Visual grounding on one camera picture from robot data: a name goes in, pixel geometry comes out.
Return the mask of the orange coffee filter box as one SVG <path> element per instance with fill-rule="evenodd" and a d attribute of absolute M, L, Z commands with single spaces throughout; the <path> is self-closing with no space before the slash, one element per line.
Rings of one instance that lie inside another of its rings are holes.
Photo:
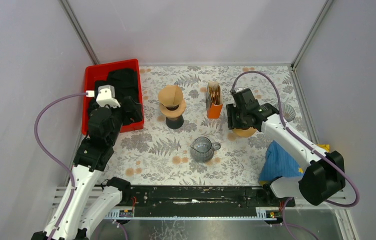
<path fill-rule="evenodd" d="M 206 91 L 207 118 L 218 119 L 223 107 L 222 91 L 218 82 L 209 81 Z"/>

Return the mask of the grey ribbed glass dripper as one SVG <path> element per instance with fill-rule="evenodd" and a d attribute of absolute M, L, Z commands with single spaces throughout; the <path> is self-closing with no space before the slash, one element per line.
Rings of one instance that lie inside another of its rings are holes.
<path fill-rule="evenodd" d="M 292 122 L 296 117 L 295 109 L 288 103 L 282 102 L 279 104 L 276 104 L 279 108 L 279 113 L 283 116 L 284 120 L 286 122 Z"/>

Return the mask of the brown paper coffee filter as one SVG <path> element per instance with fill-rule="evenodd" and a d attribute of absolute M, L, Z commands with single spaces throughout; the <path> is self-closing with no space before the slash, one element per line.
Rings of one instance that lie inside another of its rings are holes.
<path fill-rule="evenodd" d="M 165 105 L 177 105 L 183 101 L 183 92 L 177 85 L 167 85 L 158 93 L 158 101 Z"/>

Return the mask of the red-rimmed glass carafe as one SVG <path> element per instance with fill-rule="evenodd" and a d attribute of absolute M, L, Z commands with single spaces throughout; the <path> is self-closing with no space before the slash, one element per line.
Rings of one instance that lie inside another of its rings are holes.
<path fill-rule="evenodd" d="M 184 124 L 184 118 L 182 115 L 178 117 L 166 117 L 166 125 L 173 130 L 179 129 Z"/>

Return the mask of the grey glass pitcher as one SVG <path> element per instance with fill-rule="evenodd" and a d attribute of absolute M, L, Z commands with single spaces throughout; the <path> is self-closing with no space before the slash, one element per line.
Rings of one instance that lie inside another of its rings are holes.
<path fill-rule="evenodd" d="M 220 148 L 219 142 L 211 142 L 207 137 L 201 136 L 190 144 L 189 153 L 193 161 L 206 163 L 213 158 L 214 152 Z"/>

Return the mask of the blue glass dripper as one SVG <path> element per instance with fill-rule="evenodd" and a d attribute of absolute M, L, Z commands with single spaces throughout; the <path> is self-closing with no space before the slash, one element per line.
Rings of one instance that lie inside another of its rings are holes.
<path fill-rule="evenodd" d="M 177 105 L 165 105 L 163 103 L 160 103 L 160 108 L 164 109 L 166 111 L 175 111 L 175 110 L 179 109 L 183 103 L 184 103 L 184 101 L 182 101 L 181 103 L 179 103 Z"/>

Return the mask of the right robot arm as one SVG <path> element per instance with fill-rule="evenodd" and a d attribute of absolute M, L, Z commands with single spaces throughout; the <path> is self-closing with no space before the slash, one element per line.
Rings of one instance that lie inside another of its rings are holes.
<path fill-rule="evenodd" d="M 345 188 L 346 179 L 337 170 L 344 169 L 340 153 L 327 152 L 291 129 L 278 109 L 270 103 L 259 104 L 250 89 L 230 93 L 234 103 L 226 106 L 228 128 L 254 128 L 271 137 L 304 171 L 303 176 L 277 176 L 265 184 L 264 203 L 275 206 L 282 198 L 294 197 L 318 206 Z"/>

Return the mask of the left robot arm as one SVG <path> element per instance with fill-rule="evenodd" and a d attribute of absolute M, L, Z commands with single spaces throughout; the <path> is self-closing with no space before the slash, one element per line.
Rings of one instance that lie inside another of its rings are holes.
<path fill-rule="evenodd" d="M 125 119 L 133 122 L 143 119 L 142 105 L 129 96 L 116 106 L 107 103 L 91 112 L 88 132 L 77 150 L 73 167 L 64 167 L 70 183 L 63 199 L 44 230 L 32 235 L 33 240 L 88 240 L 113 207 L 133 200 L 130 182 L 113 177 L 94 203 L 86 206 L 89 194 L 114 153 Z"/>

